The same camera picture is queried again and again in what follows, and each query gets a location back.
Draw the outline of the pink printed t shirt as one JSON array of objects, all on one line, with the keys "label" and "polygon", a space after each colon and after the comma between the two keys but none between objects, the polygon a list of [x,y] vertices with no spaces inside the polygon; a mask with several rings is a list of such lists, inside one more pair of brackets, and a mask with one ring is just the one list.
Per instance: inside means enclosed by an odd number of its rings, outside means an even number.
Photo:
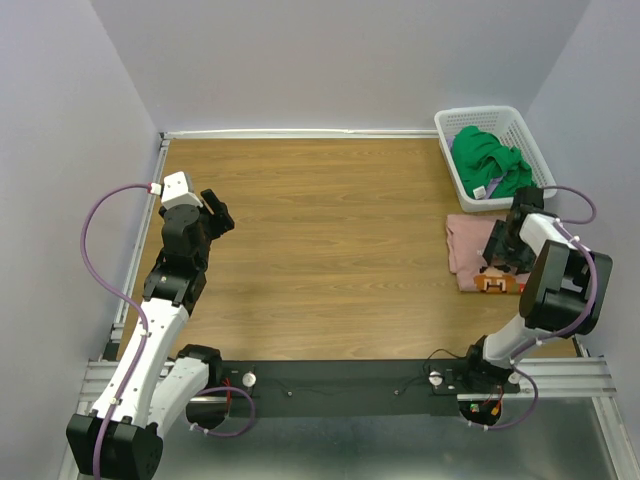
[{"label": "pink printed t shirt", "polygon": [[449,270],[461,292],[515,294],[524,290],[528,274],[517,275],[511,266],[483,257],[486,244],[500,216],[449,214],[445,222]]}]

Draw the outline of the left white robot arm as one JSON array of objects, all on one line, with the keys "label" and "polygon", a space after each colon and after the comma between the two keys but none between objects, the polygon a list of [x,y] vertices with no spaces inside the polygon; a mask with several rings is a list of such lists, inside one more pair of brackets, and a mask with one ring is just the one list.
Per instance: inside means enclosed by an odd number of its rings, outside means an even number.
[{"label": "left white robot arm", "polygon": [[150,479],[164,438],[196,392],[214,393],[222,380],[218,350],[191,346],[161,375],[170,350],[206,285],[213,240],[233,230],[215,193],[163,200],[163,247],[132,306],[138,321],[103,393],[89,413],[71,417],[66,436],[76,466],[95,479]]}]

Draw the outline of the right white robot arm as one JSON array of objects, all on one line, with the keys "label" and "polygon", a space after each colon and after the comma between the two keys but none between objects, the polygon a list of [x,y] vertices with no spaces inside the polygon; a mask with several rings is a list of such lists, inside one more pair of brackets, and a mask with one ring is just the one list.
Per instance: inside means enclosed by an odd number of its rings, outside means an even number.
[{"label": "right white robot arm", "polygon": [[483,251],[489,267],[511,267],[528,280],[514,318],[469,347],[459,371],[471,391],[504,386],[528,352],[547,341],[587,335],[598,322],[613,260],[571,234],[568,220],[546,211],[544,191],[518,189]]}]

